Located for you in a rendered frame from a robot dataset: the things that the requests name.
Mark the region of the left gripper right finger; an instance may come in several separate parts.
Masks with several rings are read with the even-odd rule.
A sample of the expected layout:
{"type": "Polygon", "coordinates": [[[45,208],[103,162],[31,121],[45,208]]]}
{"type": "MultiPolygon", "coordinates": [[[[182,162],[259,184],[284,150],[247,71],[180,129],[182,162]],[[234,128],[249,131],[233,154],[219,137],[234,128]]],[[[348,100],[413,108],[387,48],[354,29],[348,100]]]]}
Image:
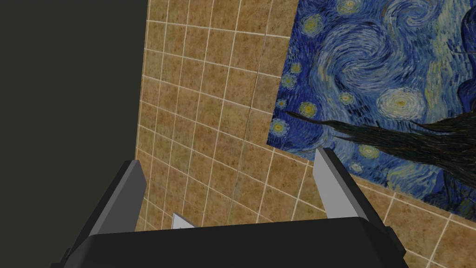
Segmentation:
{"type": "Polygon", "coordinates": [[[374,226],[384,225],[332,149],[316,149],[313,178],[329,218],[360,217],[374,226]]]}

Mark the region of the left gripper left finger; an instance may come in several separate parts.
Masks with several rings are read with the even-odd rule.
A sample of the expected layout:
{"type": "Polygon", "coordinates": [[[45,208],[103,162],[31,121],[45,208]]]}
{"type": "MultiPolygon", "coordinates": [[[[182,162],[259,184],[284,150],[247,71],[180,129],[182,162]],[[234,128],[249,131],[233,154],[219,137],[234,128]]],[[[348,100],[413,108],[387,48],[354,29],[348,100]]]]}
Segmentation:
{"type": "Polygon", "coordinates": [[[75,242],[99,234],[132,232],[147,183],[138,160],[125,161],[88,218],[75,242]]]}

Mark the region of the blue starry night painting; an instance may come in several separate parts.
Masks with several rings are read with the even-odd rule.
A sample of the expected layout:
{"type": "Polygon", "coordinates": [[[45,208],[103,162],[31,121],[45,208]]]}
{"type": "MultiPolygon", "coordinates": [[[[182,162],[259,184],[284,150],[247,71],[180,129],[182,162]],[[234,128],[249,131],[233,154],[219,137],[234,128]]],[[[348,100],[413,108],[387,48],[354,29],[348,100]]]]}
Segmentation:
{"type": "Polygon", "coordinates": [[[476,222],[476,0],[298,0],[267,144],[476,222]]]}

